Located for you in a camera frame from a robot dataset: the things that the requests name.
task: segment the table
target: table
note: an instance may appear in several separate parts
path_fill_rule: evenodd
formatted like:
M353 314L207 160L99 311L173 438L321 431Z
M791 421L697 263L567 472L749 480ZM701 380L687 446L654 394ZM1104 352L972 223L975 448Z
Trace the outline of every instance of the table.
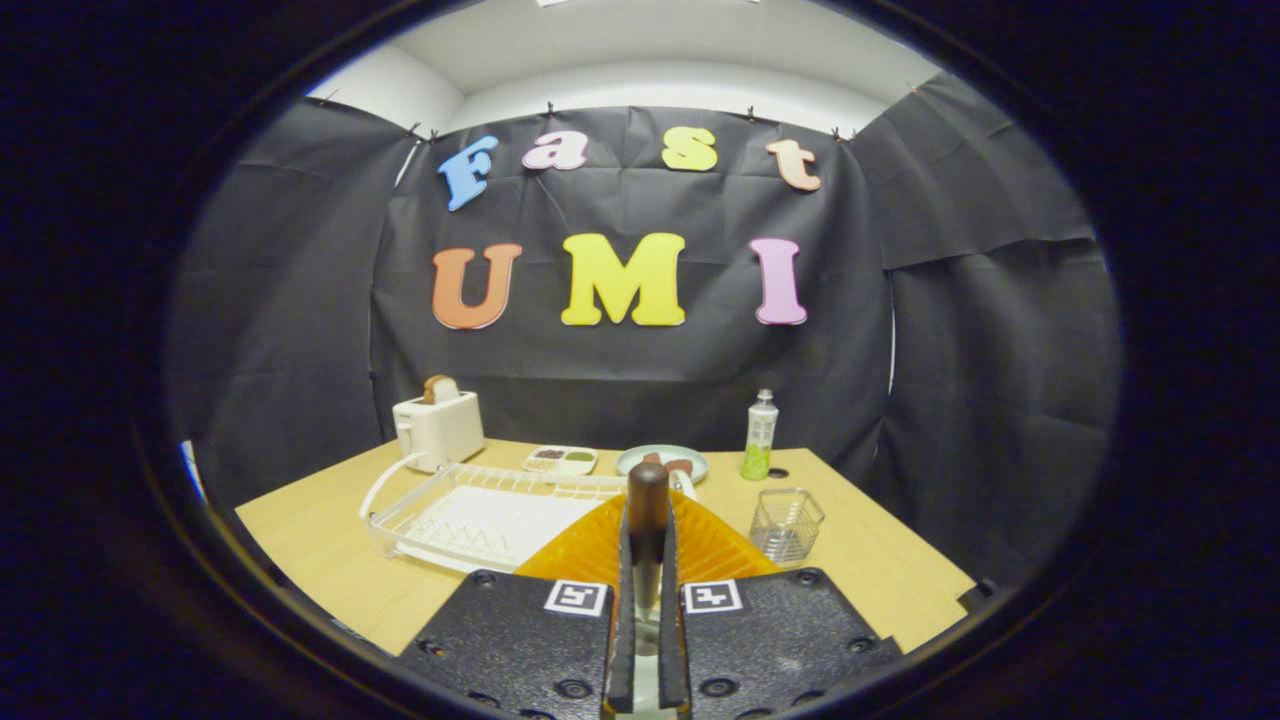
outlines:
M520 469L531 443L486 438L470 465ZM600 450L593 475L617 475L620 451ZM805 565L820 568L881 637L902 652L929 641L964 610L973 587L960 569L809 450L774 450L785 479L744 480L741 452L705 452L698 501L741 533L767 488L803 487L827 514ZM237 509L253 539L298 588L330 615L398 655L465 577L407 557L385 557L357 510L379 474L399 460L397 442L375 447ZM402 469L378 495L381 510L426 475Z

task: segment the white wall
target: white wall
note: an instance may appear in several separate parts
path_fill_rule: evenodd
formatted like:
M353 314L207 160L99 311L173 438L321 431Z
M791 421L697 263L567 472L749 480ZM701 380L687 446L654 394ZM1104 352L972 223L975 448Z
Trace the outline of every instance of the white wall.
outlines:
M462 104L462 92L417 58L381 45L351 61L307 95L360 108L403 128L444 128Z
M558 70L467 96L444 129L557 109L652 105L746 113L847 137L884 111L879 100L792 74L719 63L614 63Z
M394 45L353 60L307 95L360 108L419 135L562 110L649 105L745 113L847 137L887 105L844 87L787 73L692 61L613 63L524 78L463 97L440 73Z

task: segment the white toaster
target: white toaster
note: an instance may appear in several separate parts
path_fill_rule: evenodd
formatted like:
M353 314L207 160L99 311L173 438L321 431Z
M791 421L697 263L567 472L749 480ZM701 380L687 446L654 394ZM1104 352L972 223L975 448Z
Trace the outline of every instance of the white toaster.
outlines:
M392 407L392 416L396 419L401 456L421 454L408 462L410 468L434 473L484 448L480 400L474 392L462 392L453 400L434 405L428 405L421 397L406 400Z

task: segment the white dish rack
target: white dish rack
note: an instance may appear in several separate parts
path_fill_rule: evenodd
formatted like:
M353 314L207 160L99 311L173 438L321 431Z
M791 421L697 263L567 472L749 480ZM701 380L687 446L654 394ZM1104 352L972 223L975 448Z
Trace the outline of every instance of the white dish rack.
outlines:
M407 555L470 573L512 571L582 515L626 492L626 478L591 478L453 464L380 512L369 507L408 455L369 488L360 516L388 557Z

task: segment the letter m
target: letter m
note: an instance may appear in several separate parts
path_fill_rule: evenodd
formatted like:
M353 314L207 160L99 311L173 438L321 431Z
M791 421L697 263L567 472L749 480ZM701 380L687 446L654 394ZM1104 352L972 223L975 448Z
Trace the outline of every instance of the letter m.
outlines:
M570 236L564 250L573 256L573 279L568 307L561 313L566 325L594 325L600 322L595 293L614 324L621 323L640 293L631 313L637 325L678 325L685 311L676 297L676 256L685 249L678 234L655 232L644 236L626 266L618 260L608 238L598 233Z

